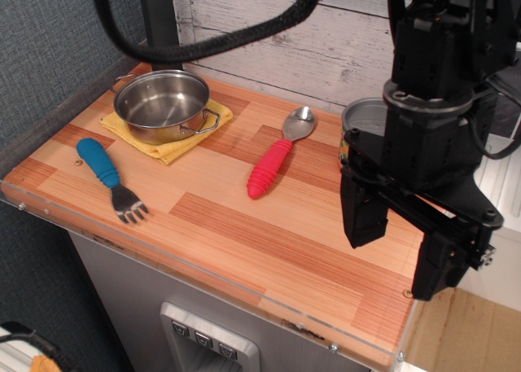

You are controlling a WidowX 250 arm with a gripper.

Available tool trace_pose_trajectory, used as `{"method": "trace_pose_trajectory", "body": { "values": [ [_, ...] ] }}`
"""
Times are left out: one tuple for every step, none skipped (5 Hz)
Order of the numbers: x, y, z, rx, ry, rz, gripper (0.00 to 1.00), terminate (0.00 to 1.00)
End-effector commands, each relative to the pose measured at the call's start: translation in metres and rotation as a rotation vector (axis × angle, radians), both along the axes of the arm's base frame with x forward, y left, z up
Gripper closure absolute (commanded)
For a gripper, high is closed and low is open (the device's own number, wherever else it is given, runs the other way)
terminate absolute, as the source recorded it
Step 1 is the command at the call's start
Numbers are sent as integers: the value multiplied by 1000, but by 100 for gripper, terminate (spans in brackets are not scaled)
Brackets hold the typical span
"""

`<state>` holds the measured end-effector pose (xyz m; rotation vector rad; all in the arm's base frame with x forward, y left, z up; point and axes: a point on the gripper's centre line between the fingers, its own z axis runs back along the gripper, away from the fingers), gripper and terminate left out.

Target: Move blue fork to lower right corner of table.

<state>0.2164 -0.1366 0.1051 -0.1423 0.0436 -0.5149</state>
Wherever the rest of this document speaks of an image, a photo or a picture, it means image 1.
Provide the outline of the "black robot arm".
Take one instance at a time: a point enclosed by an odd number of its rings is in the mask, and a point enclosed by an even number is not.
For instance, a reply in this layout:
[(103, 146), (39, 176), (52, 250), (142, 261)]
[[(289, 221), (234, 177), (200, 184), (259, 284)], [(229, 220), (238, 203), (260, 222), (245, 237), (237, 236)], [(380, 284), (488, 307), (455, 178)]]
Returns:
[(344, 232), (352, 247), (385, 235), (393, 211), (421, 230), (412, 295), (428, 301), (478, 269), (503, 217), (476, 185), (497, 97), (520, 100), (499, 72), (517, 63), (520, 0), (387, 0), (394, 44), (382, 134), (344, 134)]

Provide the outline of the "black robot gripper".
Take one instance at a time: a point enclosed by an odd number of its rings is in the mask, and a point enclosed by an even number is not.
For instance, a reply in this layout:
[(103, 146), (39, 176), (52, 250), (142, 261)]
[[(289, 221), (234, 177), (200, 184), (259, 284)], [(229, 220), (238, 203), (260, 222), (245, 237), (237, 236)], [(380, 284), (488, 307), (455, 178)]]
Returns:
[(453, 98), (423, 100), (390, 82), (383, 101), (383, 137), (356, 128), (344, 135), (344, 233), (352, 248), (372, 243), (386, 234), (389, 211), (420, 229), (412, 295), (430, 301), (484, 264), (492, 233), (503, 223), (474, 179), (486, 156), (497, 95), (481, 85)]

